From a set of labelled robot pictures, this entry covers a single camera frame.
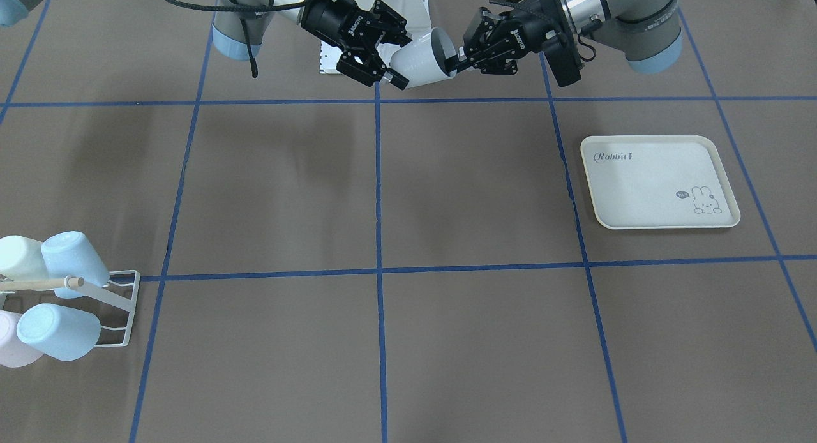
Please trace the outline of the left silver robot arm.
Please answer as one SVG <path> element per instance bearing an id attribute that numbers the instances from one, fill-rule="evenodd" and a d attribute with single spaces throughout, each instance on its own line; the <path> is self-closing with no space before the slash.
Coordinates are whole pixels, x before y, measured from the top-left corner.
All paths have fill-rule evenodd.
<path id="1" fill-rule="evenodd" d="M 679 0 L 493 0 L 502 13 L 481 8 L 463 36 L 459 54 L 443 70 L 514 75 L 517 61 L 543 54 L 560 87 L 581 79 L 596 44 L 624 54 L 641 74 L 665 71 L 682 53 Z"/>

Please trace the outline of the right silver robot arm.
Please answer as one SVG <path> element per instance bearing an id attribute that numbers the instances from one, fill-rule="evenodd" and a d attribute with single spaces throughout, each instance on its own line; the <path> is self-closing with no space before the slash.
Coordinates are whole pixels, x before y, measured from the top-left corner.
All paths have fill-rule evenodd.
<path id="1" fill-rule="evenodd" d="M 164 0 L 187 10 L 214 13 L 212 42 L 223 56 L 247 60 L 258 74 L 256 55 L 277 13 L 341 51 L 336 71 L 365 86 L 381 80 L 400 90 L 409 79 L 388 66 L 379 45 L 411 42 L 407 21 L 382 0 L 362 8 L 356 0 Z"/>

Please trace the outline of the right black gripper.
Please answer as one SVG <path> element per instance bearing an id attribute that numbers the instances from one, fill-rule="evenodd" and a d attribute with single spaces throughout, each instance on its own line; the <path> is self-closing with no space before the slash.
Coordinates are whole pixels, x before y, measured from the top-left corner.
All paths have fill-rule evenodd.
<path id="1" fill-rule="evenodd" d="M 385 64 L 377 45 L 405 47 L 412 41 L 407 20 L 383 0 L 306 0 L 300 27 L 322 42 L 342 49 L 336 70 L 364 86 L 383 79 L 405 90 L 410 80 Z M 373 21 L 373 34 L 365 33 Z"/>

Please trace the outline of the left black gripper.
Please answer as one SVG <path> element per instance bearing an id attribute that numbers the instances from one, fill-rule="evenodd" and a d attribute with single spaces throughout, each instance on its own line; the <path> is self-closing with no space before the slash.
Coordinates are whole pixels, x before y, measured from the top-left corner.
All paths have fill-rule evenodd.
<path id="1" fill-rule="evenodd" d="M 516 75 L 518 60 L 528 53 L 542 53 L 548 66 L 560 66 L 562 18 L 558 0 L 492 3 L 510 10 L 500 15 L 479 8 L 462 36 L 462 50 L 444 60 L 444 73 L 474 70 L 484 75 Z"/>

